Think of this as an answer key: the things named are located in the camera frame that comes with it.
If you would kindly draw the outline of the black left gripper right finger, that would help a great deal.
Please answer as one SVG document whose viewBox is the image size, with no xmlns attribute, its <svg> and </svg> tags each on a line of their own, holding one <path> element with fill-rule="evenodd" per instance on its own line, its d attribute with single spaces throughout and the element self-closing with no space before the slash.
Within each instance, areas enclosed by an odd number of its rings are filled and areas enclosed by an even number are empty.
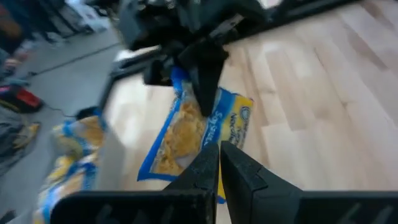
<svg viewBox="0 0 398 224">
<path fill-rule="evenodd" d="M 232 224 L 398 224 L 398 191 L 302 190 L 226 141 L 220 165 Z"/>
</svg>

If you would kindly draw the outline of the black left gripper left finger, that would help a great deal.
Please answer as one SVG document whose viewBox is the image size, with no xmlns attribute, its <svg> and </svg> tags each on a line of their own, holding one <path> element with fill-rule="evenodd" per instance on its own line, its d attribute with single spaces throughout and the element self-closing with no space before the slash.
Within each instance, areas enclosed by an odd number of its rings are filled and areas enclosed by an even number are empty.
<svg viewBox="0 0 398 224">
<path fill-rule="evenodd" d="M 162 190 L 75 192 L 56 203 L 51 224 L 215 224 L 219 156 L 206 145 Z"/>
</svg>

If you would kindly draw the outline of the blue Maruchan noodle packet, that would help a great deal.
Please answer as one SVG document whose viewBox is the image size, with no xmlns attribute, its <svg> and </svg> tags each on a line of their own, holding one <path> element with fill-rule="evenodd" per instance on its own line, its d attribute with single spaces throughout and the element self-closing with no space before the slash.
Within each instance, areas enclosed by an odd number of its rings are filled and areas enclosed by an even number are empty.
<svg viewBox="0 0 398 224">
<path fill-rule="evenodd" d="M 209 143 L 228 141 L 242 149 L 254 106 L 252 99 L 224 88 L 216 91 L 213 111 L 201 114 L 188 73 L 173 68 L 175 98 L 152 147 L 139 169 L 137 180 L 175 180 Z"/>
<path fill-rule="evenodd" d="M 102 117 L 94 115 L 54 126 L 52 137 L 62 154 L 81 159 L 103 146 L 105 131 L 106 123 Z"/>
<path fill-rule="evenodd" d="M 74 160 L 60 156 L 53 171 L 47 176 L 37 197 L 32 224 L 50 224 L 50 215 L 55 204 L 62 198 L 81 190 L 90 190 L 95 184 L 97 171 L 96 155 Z"/>
</svg>

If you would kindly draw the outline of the grey plastic bin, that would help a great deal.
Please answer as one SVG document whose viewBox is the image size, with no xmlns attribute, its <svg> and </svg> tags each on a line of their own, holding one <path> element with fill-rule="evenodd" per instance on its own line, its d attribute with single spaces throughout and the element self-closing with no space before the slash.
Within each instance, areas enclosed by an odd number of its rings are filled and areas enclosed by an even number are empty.
<svg viewBox="0 0 398 224">
<path fill-rule="evenodd" d="M 115 132 L 111 130 L 106 122 L 106 118 L 102 111 L 95 109 L 89 116 L 100 116 L 106 123 L 106 131 L 104 135 L 104 143 L 101 148 L 92 153 L 97 158 L 97 171 L 95 184 L 90 190 L 117 190 L 121 185 L 121 172 L 123 170 L 123 156 L 122 145 L 116 138 Z"/>
</svg>

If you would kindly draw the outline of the red and black floor object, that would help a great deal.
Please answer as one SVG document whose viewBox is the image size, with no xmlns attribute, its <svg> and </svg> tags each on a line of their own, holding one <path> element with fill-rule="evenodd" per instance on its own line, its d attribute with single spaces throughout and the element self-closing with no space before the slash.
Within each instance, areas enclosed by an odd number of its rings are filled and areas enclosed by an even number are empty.
<svg viewBox="0 0 398 224">
<path fill-rule="evenodd" d="M 40 111 L 44 102 L 23 86 L 3 85 L 0 86 L 0 105 L 16 113 L 29 114 Z"/>
</svg>

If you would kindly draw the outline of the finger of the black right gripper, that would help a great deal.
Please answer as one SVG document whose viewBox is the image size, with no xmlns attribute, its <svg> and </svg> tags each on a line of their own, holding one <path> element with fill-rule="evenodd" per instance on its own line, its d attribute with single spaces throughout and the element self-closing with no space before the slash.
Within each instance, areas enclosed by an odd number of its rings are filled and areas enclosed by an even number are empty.
<svg viewBox="0 0 398 224">
<path fill-rule="evenodd" d="M 170 78 L 172 61 L 168 58 L 151 61 L 144 70 L 143 79 L 146 85 L 172 86 Z"/>
<path fill-rule="evenodd" d="M 209 116 L 214 107 L 218 83 L 229 53 L 212 43 L 192 44 L 178 55 L 179 65 L 188 73 L 201 114 Z"/>
</svg>

